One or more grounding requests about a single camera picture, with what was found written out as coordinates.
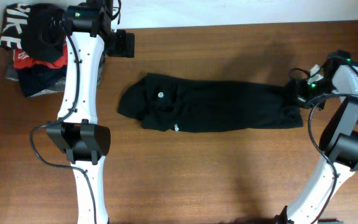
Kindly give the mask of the black t-shirt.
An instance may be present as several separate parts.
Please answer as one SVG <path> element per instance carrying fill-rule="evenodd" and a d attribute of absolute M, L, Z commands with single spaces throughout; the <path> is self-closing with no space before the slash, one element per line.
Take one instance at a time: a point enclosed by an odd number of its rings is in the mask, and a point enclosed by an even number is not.
<path fill-rule="evenodd" d="M 122 95 L 118 113 L 142 128 L 188 133 L 303 126 L 285 86 L 237 81 L 187 80 L 148 73 Z"/>

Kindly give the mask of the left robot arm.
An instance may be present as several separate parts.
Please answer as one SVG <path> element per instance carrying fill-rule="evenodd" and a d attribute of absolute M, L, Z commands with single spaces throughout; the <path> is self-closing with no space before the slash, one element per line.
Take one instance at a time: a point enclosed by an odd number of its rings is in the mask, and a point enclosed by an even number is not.
<path fill-rule="evenodd" d="M 68 63 L 57 120 L 46 132 L 69 162 L 78 201 L 78 223 L 109 223 L 104 202 L 103 168 L 111 145 L 109 128 L 98 123 L 98 75 L 106 57 L 134 57 L 135 35 L 114 30 L 121 6 L 113 1 L 85 1 L 63 14 Z"/>

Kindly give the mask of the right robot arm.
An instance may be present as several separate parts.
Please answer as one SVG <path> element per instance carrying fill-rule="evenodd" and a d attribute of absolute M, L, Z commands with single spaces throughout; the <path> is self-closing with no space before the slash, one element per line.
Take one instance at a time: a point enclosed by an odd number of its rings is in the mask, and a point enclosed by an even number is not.
<path fill-rule="evenodd" d="M 317 141 L 318 163 L 302 192 L 273 218 L 274 223 L 321 223 L 321 216 L 341 185 L 358 171 L 358 62 L 349 52 L 337 50 L 322 65 L 315 65 L 305 78 L 292 78 L 296 102 L 309 109 L 312 118 L 325 102 L 339 98 L 341 104 Z"/>

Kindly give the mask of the black Nike shirt on pile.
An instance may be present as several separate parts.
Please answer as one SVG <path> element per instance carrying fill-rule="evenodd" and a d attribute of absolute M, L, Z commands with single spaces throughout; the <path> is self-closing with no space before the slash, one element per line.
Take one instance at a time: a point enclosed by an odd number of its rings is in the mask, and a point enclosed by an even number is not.
<path fill-rule="evenodd" d="M 0 47 L 21 49 L 30 57 L 54 63 L 63 56 L 64 10 L 54 4 L 16 3 L 6 6 L 2 18 Z"/>

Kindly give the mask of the navy blue shirt in pile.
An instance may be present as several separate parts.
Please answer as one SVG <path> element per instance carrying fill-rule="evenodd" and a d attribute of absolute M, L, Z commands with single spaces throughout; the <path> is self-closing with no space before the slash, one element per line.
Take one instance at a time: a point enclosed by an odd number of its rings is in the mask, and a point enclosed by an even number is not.
<path fill-rule="evenodd" d="M 63 49 L 63 55 L 53 63 L 36 60 L 23 50 L 15 50 L 13 53 L 13 68 L 26 98 L 63 91 L 67 63 L 66 48 Z"/>

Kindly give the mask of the red shirt in pile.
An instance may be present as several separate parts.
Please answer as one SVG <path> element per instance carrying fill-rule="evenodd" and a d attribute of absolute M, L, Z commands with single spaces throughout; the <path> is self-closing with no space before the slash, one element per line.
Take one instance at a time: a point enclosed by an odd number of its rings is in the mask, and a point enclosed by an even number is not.
<path fill-rule="evenodd" d="M 57 40 L 54 44 L 50 38 L 40 40 L 39 37 L 26 37 L 29 40 L 25 49 L 16 48 L 12 50 L 13 66 L 16 69 L 32 68 L 35 65 L 44 65 L 51 69 L 63 68 L 68 63 L 67 43 L 65 40 Z"/>

